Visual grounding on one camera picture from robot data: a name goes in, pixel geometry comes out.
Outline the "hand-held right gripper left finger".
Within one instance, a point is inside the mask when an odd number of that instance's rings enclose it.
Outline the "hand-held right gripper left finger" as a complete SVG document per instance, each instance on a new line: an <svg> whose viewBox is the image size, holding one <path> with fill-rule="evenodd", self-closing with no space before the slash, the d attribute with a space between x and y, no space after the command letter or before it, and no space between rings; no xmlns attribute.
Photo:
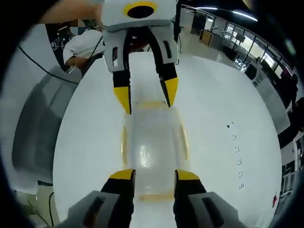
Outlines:
<svg viewBox="0 0 304 228"><path fill-rule="evenodd" d="M112 174L68 211L69 228L128 228L134 212L135 169Z"/></svg>

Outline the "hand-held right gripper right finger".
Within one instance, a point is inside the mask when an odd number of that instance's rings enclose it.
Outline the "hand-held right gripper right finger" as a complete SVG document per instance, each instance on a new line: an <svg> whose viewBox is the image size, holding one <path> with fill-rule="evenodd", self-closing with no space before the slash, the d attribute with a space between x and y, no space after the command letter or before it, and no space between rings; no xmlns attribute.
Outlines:
<svg viewBox="0 0 304 228"><path fill-rule="evenodd" d="M173 213L178 228L239 228L238 211L214 192L207 192L200 178L175 171Z"/></svg>

